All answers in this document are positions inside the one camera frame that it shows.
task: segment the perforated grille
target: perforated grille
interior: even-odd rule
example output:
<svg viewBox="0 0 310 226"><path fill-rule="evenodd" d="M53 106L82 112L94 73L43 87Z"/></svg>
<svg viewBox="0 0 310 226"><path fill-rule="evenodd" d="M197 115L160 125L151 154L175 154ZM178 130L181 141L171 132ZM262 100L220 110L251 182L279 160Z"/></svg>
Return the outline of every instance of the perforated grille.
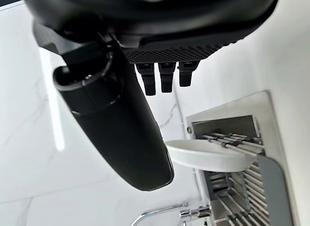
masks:
<svg viewBox="0 0 310 226"><path fill-rule="evenodd" d="M196 46L186 48L170 48L164 50L125 50L125 56L132 64L143 63L164 63L164 62L188 62L198 61L208 58L220 48L228 44L212 45L212 46Z"/></svg>

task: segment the metal grate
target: metal grate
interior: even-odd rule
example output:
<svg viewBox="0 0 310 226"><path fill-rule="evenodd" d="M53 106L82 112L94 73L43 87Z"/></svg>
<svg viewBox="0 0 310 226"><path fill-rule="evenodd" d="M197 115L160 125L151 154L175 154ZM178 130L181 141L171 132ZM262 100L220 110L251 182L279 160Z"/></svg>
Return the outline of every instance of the metal grate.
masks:
<svg viewBox="0 0 310 226"><path fill-rule="evenodd" d="M258 137L240 134L209 133L202 136L211 143L256 156L264 154L264 145ZM231 226L270 226L267 198L258 161L248 170L236 173L215 173L211 177L225 177L227 188L214 194L228 213L226 222Z"/></svg>

